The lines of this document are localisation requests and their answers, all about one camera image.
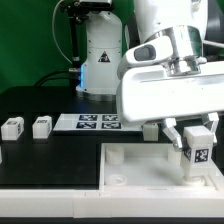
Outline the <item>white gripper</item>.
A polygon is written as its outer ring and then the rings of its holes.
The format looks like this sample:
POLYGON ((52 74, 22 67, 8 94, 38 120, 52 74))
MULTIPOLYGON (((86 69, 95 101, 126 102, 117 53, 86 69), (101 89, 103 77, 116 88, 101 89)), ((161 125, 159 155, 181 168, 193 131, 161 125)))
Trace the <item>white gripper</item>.
POLYGON ((203 114, 202 140, 207 146, 216 145, 217 112, 224 112, 224 62, 202 64, 200 69, 200 74, 176 77, 169 77, 160 65, 128 70, 117 89, 120 122, 124 126, 138 126, 164 119, 163 133, 174 149, 181 151, 183 144, 175 129, 176 119, 203 114))

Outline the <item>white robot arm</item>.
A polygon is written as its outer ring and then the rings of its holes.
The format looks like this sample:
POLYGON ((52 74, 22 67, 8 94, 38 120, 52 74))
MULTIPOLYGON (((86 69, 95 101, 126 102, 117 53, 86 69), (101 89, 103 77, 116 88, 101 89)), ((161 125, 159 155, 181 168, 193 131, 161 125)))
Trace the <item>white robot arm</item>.
POLYGON ((150 121, 182 148, 176 120, 203 115, 210 131, 224 112, 224 62, 202 56, 208 0, 134 0, 140 43, 120 61, 109 79, 96 57, 85 69, 80 90, 89 95, 116 96, 117 113, 126 126, 150 121))

